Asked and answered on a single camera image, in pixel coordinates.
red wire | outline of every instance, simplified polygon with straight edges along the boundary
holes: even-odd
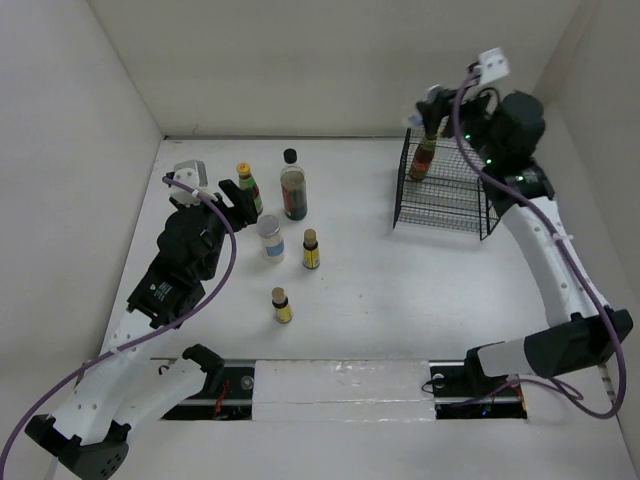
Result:
[[[216,400],[216,405],[213,409],[214,419],[220,414],[220,410],[222,410],[222,401],[224,400],[224,397],[226,397],[227,393],[229,392],[229,385],[231,385],[231,382],[227,380],[226,382],[224,382],[224,385],[222,386],[222,393],[218,397],[218,400]]]

bottle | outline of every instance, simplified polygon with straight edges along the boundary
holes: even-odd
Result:
[[[320,266],[320,250],[318,250],[318,240],[316,239],[316,231],[308,229],[304,231],[304,258],[302,264],[309,270],[314,270]]]
[[[438,142],[437,135],[425,135],[418,148],[416,148],[416,153],[413,155],[413,161],[411,162],[411,168],[409,169],[409,178],[416,182],[423,181],[427,172],[429,172],[429,167],[431,166],[431,162],[433,161],[433,157],[436,153],[436,144]]]
[[[304,170],[295,164],[298,154],[293,148],[284,151],[284,161],[287,166],[280,172],[284,213],[291,220],[302,220],[307,215],[307,184]]]
[[[262,243],[262,256],[271,263],[280,263],[284,260],[284,239],[278,217],[273,215],[260,217],[256,227]]]
[[[276,309],[276,320],[280,323],[289,323],[293,318],[293,314],[284,290],[280,287],[271,290],[271,299],[273,308]]]
[[[238,164],[236,171],[238,172],[238,186],[240,187],[240,190],[251,189],[253,194],[253,203],[256,206],[256,212],[260,215],[262,213],[262,198],[260,197],[258,184],[251,174],[251,167],[248,163],[242,162]]]

dark bottle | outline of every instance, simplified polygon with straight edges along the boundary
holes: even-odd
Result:
[[[280,172],[284,213],[291,220],[302,220],[307,215],[307,183],[304,170],[296,162],[298,154],[293,148],[284,151],[287,166]]]
[[[427,176],[429,167],[433,161],[433,157],[436,153],[436,144],[438,143],[437,135],[425,135],[416,153],[413,156],[411,162],[411,168],[409,169],[409,178],[416,182],[421,182]]]

white enclosure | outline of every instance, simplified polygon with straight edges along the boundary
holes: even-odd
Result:
[[[640,321],[638,18],[637,0],[0,0],[0,437],[97,353],[163,135],[398,135],[417,95],[494,46],[501,89],[545,101],[536,156],[585,267]],[[638,470],[640,333],[624,346]],[[49,459],[22,435],[5,478]]]

yellow bottle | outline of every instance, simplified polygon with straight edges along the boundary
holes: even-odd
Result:
[[[308,229],[304,231],[304,259],[302,264],[310,270],[314,270],[320,266],[320,250],[318,249],[318,240],[316,231]]]
[[[291,305],[289,299],[280,287],[276,287],[271,291],[273,307],[276,309],[276,320],[279,323],[289,323],[293,318],[291,313]]]

